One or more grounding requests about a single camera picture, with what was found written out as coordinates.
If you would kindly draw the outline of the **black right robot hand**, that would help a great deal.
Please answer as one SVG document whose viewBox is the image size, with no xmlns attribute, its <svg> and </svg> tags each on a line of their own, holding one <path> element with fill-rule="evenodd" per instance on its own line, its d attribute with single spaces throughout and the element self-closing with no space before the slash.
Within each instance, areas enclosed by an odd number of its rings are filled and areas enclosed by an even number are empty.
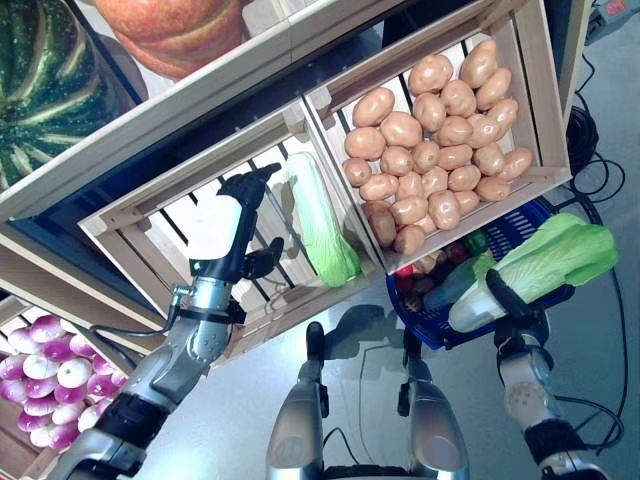
<svg viewBox="0 0 640 480">
<path fill-rule="evenodd" d="M 490 269 L 485 277 L 486 286 L 498 305 L 506 312 L 496 321 L 494 345 L 498 351 L 524 347 L 526 339 L 531 345 L 543 347 L 549 338 L 549 324 L 540 302 L 526 303 L 506 282 L 499 272 Z"/>
</svg>

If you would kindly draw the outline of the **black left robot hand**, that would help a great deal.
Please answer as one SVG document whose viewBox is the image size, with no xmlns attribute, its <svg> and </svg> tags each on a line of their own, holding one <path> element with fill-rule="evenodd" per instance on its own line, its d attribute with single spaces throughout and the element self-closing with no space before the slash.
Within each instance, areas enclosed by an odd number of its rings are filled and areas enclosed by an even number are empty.
<svg viewBox="0 0 640 480">
<path fill-rule="evenodd" d="M 201 200 L 193 217 L 188 258 L 191 275 L 235 284 L 271 273 L 279 262 L 284 240 L 274 238 L 269 246 L 247 251 L 257 225 L 258 208 L 267 182 L 278 172 L 269 164 L 228 178 L 216 195 Z"/>
</svg>

